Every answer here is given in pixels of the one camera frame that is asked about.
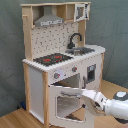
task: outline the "wooden toy kitchen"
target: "wooden toy kitchen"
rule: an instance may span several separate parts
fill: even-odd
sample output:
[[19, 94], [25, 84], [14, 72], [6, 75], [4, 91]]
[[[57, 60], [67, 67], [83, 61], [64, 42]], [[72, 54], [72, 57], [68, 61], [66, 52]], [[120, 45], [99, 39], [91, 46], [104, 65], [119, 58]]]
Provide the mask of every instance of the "wooden toy kitchen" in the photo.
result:
[[[26, 109], [45, 128], [94, 128], [77, 95], [100, 91], [105, 49], [85, 44], [90, 2], [22, 4]], [[71, 114], [85, 108], [84, 119]]]

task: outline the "wall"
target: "wall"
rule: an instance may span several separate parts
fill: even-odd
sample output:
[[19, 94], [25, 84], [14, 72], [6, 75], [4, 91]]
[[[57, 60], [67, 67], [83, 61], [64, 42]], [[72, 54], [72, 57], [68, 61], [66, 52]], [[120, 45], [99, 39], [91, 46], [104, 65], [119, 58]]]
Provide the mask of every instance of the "wall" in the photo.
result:
[[[0, 0], [0, 116], [25, 101], [21, 7], [35, 0]], [[78, 0], [60, 0], [59, 2]], [[86, 43], [106, 48], [103, 78], [128, 88], [128, 1], [90, 0]], [[36, 0], [36, 3], [58, 0]]]

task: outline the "backsplash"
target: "backsplash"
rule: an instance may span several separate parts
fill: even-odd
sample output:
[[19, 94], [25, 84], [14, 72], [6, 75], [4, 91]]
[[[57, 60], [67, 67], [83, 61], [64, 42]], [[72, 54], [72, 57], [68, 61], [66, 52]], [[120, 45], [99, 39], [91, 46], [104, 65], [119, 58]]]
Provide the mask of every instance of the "backsplash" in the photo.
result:
[[[78, 33], [78, 28], [78, 22], [35, 27], [31, 31], [33, 58], [66, 50], [70, 37]], [[77, 35], [73, 38], [73, 43], [78, 46]]]

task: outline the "faucet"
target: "faucet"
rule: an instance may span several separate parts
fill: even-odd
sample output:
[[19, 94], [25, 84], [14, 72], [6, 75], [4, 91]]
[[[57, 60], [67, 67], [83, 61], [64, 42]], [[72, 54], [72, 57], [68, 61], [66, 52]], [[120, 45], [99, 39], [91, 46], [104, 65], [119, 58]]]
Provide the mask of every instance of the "faucet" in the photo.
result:
[[75, 44], [73, 44], [72, 39], [75, 35], [79, 35], [80, 36], [80, 41], [82, 41], [82, 35], [80, 33], [74, 33], [71, 38], [70, 38], [70, 43], [68, 44], [68, 49], [72, 49], [73, 47], [75, 47]]

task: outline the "control knob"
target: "control knob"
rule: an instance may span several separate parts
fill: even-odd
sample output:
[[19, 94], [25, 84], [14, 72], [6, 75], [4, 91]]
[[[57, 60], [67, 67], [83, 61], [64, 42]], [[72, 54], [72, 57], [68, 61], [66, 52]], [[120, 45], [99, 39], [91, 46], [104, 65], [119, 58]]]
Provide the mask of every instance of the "control knob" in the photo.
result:
[[58, 73], [55, 73], [55, 74], [54, 74], [54, 78], [55, 78], [55, 79], [58, 79], [59, 77], [60, 77], [60, 74], [58, 74]]
[[72, 71], [73, 71], [73, 72], [76, 72], [76, 70], [77, 70], [77, 67], [73, 67], [73, 68], [72, 68]]

